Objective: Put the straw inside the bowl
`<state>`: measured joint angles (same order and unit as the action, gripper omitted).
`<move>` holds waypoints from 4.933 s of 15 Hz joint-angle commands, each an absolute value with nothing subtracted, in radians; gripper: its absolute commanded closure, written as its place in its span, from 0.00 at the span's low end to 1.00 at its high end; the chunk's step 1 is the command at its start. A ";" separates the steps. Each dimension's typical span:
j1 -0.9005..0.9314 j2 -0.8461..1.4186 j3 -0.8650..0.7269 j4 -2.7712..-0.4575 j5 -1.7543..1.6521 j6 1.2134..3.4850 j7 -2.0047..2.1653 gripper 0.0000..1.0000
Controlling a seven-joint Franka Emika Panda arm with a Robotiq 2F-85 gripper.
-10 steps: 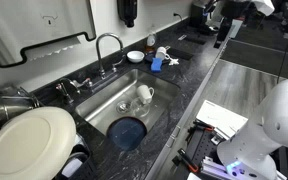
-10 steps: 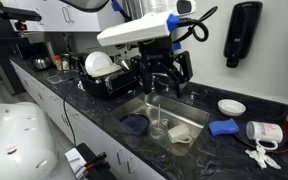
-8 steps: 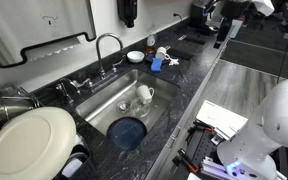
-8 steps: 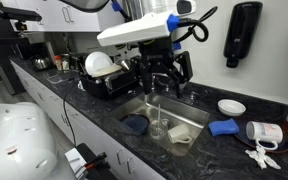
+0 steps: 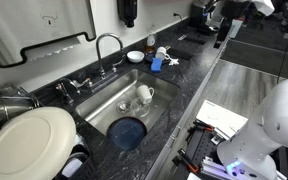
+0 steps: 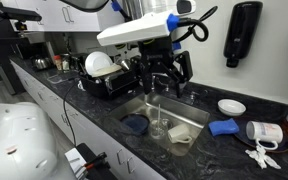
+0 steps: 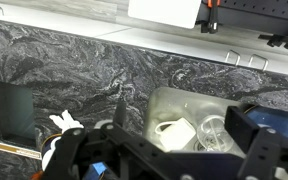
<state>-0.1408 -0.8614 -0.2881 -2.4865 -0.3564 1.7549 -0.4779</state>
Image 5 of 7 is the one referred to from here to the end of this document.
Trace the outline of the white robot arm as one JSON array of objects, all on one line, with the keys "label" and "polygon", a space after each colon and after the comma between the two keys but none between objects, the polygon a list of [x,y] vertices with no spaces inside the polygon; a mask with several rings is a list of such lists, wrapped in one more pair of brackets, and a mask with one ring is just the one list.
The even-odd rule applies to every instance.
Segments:
[{"label": "white robot arm", "polygon": [[220,143],[217,155],[236,180],[278,180],[270,153],[288,147],[288,79],[278,83],[261,101],[246,124]]}]

